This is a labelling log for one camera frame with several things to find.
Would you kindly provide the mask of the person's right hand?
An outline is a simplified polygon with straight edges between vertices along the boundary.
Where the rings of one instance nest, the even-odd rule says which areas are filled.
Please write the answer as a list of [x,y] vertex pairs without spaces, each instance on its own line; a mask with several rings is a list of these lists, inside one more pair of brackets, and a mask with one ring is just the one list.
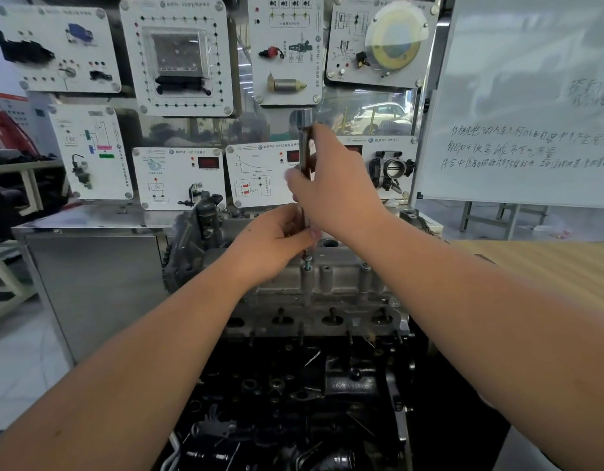
[[360,154],[348,150],[327,126],[312,127],[316,196],[301,206],[311,226],[341,242],[373,230],[387,214]]

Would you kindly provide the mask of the long metal socket wrench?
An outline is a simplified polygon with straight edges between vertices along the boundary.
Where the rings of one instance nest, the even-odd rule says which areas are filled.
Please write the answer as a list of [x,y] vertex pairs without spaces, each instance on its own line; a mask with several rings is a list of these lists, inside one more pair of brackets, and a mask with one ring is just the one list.
[[311,108],[299,109],[296,114],[296,126],[298,128],[299,140],[299,165],[298,169],[306,177],[311,179],[311,149],[310,140],[313,126],[313,110]]

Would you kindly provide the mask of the person's left forearm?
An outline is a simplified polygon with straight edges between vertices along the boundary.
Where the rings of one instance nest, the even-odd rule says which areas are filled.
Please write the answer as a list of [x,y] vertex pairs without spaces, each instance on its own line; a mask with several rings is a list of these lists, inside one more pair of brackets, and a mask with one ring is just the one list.
[[243,293],[222,256],[69,372],[0,436],[0,471],[151,471]]

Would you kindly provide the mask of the person's right forearm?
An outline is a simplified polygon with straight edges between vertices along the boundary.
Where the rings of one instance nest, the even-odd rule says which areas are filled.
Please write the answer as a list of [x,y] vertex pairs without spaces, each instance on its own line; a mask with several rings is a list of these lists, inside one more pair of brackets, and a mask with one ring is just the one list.
[[565,471],[604,471],[604,311],[378,208],[323,227],[353,249],[484,398]]

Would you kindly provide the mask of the white panel with graph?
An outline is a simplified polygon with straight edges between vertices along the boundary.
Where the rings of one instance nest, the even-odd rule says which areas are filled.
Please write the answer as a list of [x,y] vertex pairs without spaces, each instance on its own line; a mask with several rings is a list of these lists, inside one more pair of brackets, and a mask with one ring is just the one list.
[[293,202],[285,173],[299,165],[299,141],[233,144],[226,148],[232,202],[240,208]]

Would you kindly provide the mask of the grey engine cylinder head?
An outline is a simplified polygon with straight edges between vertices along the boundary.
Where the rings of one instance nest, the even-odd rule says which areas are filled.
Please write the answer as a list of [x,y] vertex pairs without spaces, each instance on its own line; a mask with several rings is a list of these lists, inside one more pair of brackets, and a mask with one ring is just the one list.
[[250,289],[224,334],[235,338],[377,337],[410,335],[409,314],[372,267],[342,242],[322,238],[304,281],[295,257],[275,277]]

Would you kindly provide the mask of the white panel with red display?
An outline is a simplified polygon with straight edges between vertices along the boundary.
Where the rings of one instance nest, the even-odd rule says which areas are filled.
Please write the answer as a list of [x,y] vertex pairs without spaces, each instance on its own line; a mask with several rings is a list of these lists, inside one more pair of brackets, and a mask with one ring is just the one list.
[[218,148],[134,148],[134,172],[144,210],[186,211],[201,192],[226,207],[224,155]]

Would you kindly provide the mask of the white panel with injector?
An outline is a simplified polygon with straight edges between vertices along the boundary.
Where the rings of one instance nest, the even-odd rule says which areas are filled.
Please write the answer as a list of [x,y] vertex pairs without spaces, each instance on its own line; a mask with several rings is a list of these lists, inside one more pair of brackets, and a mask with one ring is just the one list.
[[247,0],[252,87],[261,107],[304,107],[323,94],[324,0]]

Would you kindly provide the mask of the white panel with round disc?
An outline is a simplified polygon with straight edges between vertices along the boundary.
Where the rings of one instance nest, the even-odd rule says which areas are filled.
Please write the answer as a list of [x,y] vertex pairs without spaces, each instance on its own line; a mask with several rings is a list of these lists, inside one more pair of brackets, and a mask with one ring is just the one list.
[[420,89],[429,70],[440,0],[334,0],[325,80]]

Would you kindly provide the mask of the black engine block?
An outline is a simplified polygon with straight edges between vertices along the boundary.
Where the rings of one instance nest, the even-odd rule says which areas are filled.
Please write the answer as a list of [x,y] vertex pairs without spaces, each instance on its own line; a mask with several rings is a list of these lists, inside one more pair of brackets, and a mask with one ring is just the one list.
[[157,471],[493,471],[509,422],[423,331],[223,339]]

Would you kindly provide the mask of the white panel with control unit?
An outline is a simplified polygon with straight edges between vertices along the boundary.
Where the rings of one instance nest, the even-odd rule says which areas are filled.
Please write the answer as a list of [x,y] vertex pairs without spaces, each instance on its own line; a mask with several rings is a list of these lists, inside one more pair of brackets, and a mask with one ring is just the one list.
[[119,14],[141,114],[233,117],[236,52],[223,0],[121,0]]

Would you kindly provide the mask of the white panel with coloured diagram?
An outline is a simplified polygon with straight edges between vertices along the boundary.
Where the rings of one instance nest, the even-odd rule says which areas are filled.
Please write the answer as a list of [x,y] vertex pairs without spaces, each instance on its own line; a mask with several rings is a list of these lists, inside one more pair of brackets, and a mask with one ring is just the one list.
[[80,201],[127,201],[134,190],[116,110],[51,104],[48,116],[71,192]]

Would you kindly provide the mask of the whiteboard with handwriting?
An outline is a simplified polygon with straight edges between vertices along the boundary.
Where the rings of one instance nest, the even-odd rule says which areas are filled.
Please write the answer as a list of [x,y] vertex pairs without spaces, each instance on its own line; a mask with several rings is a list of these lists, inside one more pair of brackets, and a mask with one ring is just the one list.
[[604,0],[455,0],[425,199],[604,208]]

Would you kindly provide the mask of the wooden workbench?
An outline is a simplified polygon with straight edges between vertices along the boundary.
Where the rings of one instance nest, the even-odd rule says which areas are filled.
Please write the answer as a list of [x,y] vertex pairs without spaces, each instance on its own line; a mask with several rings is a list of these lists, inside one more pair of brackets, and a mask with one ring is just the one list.
[[604,312],[604,242],[483,239],[449,244]]

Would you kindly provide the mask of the white panel with switches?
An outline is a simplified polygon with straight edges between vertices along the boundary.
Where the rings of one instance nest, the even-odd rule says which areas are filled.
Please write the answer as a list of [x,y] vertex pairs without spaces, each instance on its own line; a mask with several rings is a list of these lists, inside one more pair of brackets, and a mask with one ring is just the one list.
[[27,92],[118,94],[107,12],[101,7],[0,5],[5,56]]

